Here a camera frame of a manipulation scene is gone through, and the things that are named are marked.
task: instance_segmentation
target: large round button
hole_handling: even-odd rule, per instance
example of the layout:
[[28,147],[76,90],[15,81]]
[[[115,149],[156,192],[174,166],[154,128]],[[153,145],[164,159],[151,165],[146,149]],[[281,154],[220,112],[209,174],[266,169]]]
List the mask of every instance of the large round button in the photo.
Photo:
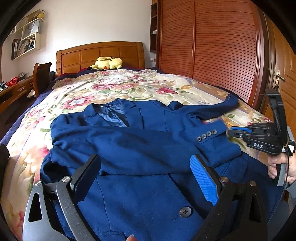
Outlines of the large round button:
[[182,218],[188,218],[192,213],[192,209],[190,207],[183,207],[180,209],[179,214]]

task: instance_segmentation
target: floral blanket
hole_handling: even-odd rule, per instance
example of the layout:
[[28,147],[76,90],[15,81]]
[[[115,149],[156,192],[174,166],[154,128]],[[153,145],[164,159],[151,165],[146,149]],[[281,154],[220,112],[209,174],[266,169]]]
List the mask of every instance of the floral blanket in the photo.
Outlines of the floral blanket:
[[[10,158],[4,175],[1,205],[9,227],[21,240],[28,197],[33,183],[40,178],[43,158],[52,148],[50,124],[58,115],[83,111],[91,102],[103,104],[116,98],[131,101],[155,99],[166,105],[171,101],[184,105],[209,105],[224,101],[226,96],[226,92],[216,87],[179,75],[159,74],[151,69],[98,71],[58,80],[53,91],[25,114],[7,145]],[[242,101],[237,109],[220,119],[228,127],[270,121]],[[264,153],[247,148],[241,139],[230,140],[266,164]]]

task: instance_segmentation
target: metal screw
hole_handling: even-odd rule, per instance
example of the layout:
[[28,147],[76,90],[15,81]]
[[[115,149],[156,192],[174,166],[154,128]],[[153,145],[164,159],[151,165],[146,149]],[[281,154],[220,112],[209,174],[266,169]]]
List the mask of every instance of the metal screw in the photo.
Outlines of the metal screw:
[[250,181],[249,184],[250,184],[252,187],[255,187],[255,186],[256,186],[256,182],[255,182],[255,181]]
[[38,181],[35,182],[35,186],[39,186],[41,183],[42,183],[42,181],[38,180]]
[[69,182],[70,181],[70,177],[68,177],[68,176],[63,177],[62,181],[63,181],[63,183]]
[[229,181],[228,177],[221,177],[221,181],[223,183],[227,183]]

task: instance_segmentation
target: wooden floor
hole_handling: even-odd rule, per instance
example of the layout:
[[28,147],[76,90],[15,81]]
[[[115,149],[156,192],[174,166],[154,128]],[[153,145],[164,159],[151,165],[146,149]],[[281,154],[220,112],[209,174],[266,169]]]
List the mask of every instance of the wooden floor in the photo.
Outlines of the wooden floor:
[[16,120],[35,102],[35,100],[35,98],[27,99],[26,96],[23,96],[0,114],[0,141]]

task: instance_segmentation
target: yellow stuffed animal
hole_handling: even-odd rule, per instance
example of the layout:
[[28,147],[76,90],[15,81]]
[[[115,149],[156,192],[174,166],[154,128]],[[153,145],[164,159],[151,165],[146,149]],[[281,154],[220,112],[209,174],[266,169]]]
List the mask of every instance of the yellow stuffed animal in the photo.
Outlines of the yellow stuffed animal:
[[120,58],[112,57],[99,57],[98,61],[94,65],[88,67],[87,69],[97,69],[97,70],[108,70],[108,69],[120,69],[122,67],[122,60]]

